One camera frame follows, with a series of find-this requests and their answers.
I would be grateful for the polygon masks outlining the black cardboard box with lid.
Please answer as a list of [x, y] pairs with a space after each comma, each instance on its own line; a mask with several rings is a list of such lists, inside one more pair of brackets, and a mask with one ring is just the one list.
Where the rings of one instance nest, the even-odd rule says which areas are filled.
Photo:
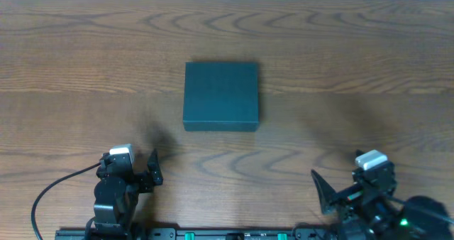
[[187, 62], [182, 121], [185, 131], [257, 131], [256, 62]]

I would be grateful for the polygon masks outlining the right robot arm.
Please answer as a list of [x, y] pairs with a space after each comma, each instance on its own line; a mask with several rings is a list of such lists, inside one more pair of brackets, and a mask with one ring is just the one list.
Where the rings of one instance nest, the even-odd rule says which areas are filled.
[[385, 154], [357, 150], [355, 165], [353, 184], [338, 192], [311, 171], [321, 212], [338, 217], [321, 239], [453, 238], [453, 219], [443, 203], [423, 195], [407, 200], [394, 196], [395, 166]]

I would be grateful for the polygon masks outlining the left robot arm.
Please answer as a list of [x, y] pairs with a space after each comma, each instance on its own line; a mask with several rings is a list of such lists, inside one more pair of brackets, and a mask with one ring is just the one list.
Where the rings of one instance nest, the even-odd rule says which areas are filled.
[[94, 217], [87, 222], [85, 239], [146, 239], [148, 230], [133, 222], [140, 194], [151, 193], [163, 184], [157, 150], [146, 162], [147, 169], [133, 171], [132, 145], [116, 146], [99, 160], [94, 188]]

